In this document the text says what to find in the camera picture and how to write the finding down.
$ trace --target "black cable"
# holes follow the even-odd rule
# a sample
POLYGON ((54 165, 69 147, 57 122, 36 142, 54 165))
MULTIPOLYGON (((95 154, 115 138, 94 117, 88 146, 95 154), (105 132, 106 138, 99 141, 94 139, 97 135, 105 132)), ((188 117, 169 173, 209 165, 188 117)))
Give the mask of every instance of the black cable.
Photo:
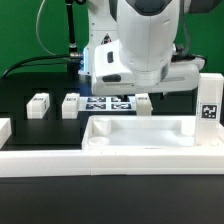
POLYGON ((191 47, 191 39, 190 39, 190 34, 187 29, 185 17, 184 17, 184 5, 185 5, 185 0, 180 0, 180 20, 182 22, 182 26, 184 29, 184 36, 186 40, 186 46, 185 49, 181 52, 181 55, 186 56, 190 50, 191 47))
POLYGON ((187 55, 173 55, 172 62, 180 62, 180 61, 193 61, 196 58, 201 58, 205 61, 205 65, 208 63, 206 57, 202 55, 195 55, 195 54, 187 54, 187 55))
POLYGON ((44 63, 44 64, 30 64, 30 65, 21 65, 20 67, 32 67, 32 66, 46 66, 46 65, 65 65, 67 62, 58 62, 58 63, 44 63))
POLYGON ((41 56, 41 57, 29 58, 12 65, 3 73, 3 75, 1 76, 1 79, 5 79, 11 71, 22 67, 22 65, 26 63, 33 62, 33 61, 41 61, 41 60, 53 60, 58 58, 70 58, 70 56, 68 54, 62 54, 62 55, 54 55, 54 56, 41 56))

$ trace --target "white box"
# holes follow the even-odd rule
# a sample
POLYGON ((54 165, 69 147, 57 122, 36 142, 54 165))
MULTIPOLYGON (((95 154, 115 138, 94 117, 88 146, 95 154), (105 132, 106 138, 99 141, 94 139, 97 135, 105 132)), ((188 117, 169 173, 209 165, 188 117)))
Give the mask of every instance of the white box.
POLYGON ((69 93, 66 95, 62 103, 62 118, 76 119, 79 112, 79 98, 80 94, 69 93))
POLYGON ((200 74, 195 125, 196 145, 217 145, 224 78, 200 74))
POLYGON ((11 122, 9 118, 0 119, 0 149, 12 134, 11 122))
POLYGON ((27 104, 28 119, 42 119, 50 107, 48 93, 37 93, 27 104))

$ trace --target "wire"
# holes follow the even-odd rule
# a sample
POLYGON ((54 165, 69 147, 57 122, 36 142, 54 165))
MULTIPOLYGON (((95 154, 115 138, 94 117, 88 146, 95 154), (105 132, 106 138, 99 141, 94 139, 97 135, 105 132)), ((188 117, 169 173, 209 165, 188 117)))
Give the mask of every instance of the wire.
POLYGON ((190 35, 187 29, 187 25, 186 25, 186 21, 184 18, 184 1, 185 0, 180 0, 180 19, 182 21, 182 25, 183 25, 183 29, 184 29, 184 36, 185 36, 185 40, 186 40, 186 47, 185 49, 181 52, 181 54, 183 56, 187 55, 189 50, 190 50, 190 46, 191 46, 191 39, 190 39, 190 35))
POLYGON ((65 64, 67 64, 67 62, 30 64, 30 65, 21 65, 20 67, 45 66, 45 65, 65 65, 65 64))
POLYGON ((41 41, 41 38, 40 38, 40 31, 39 31, 39 28, 40 28, 40 18, 41 18, 41 15, 42 15, 42 12, 43 12, 43 8, 45 6, 45 3, 47 2, 47 0, 43 0, 41 5, 40 5, 40 8, 39 8, 39 11, 38 11, 38 14, 37 14, 37 20, 36 20, 36 36, 37 36, 37 40, 38 40, 38 43, 40 44, 40 46, 49 54, 51 55, 56 55, 55 53, 49 51, 43 44, 43 42, 41 41))
POLYGON ((20 67, 25 67, 24 64, 26 63, 29 63, 29 62, 32 62, 32 61, 40 61, 40 60, 53 60, 53 59, 58 59, 58 58, 70 58, 69 55, 67 54, 62 54, 62 55, 54 55, 54 56, 42 56, 42 57, 34 57, 34 58, 29 58, 29 59, 26 59, 26 60, 23 60, 23 61, 20 61, 14 65, 12 65, 9 69, 7 69, 1 79, 6 79, 6 77, 8 76, 8 74, 17 69, 17 68, 20 68, 20 67))

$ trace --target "white platform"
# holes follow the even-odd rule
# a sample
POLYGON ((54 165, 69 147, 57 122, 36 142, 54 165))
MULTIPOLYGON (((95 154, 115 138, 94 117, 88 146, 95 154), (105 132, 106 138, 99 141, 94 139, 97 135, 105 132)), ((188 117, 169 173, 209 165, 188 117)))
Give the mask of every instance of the white platform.
MULTIPOLYGON (((126 119, 125 125, 122 124, 123 127, 134 127, 129 120, 131 118, 133 117, 126 119)), ((224 174, 224 128, 221 125, 219 145, 191 146, 192 137, 183 136, 180 132, 181 120, 189 117, 154 117, 154 130, 145 128, 144 132, 148 134, 142 136, 135 135, 141 129, 139 123, 142 123, 143 127, 150 122, 150 118, 135 117, 137 122, 133 132, 129 130, 130 133, 125 136, 122 125, 116 132, 115 127, 120 123, 112 122, 112 132, 108 135, 110 145, 96 147, 88 145, 89 138, 93 137, 91 136, 93 119, 94 117, 91 117, 87 125, 83 150, 0 152, 0 177, 224 174), (163 130, 156 130, 162 123, 166 123, 166 127, 164 126, 163 130), (116 142, 115 139, 119 136, 123 140, 116 142), (140 137, 141 141, 131 146, 137 137, 140 137)), ((119 116, 114 116, 114 119, 119 121, 119 116)))

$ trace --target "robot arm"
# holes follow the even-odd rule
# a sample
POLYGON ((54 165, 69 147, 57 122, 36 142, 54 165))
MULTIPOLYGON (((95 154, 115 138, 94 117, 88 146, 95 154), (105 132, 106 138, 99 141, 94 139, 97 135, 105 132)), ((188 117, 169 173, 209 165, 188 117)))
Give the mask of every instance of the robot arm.
MULTIPOLYGON (((118 0, 118 40, 96 47, 92 92, 124 95, 192 90, 198 85, 204 60, 172 63, 180 3, 198 12, 198 0, 118 0)), ((219 1, 202 4, 215 7, 219 1)))

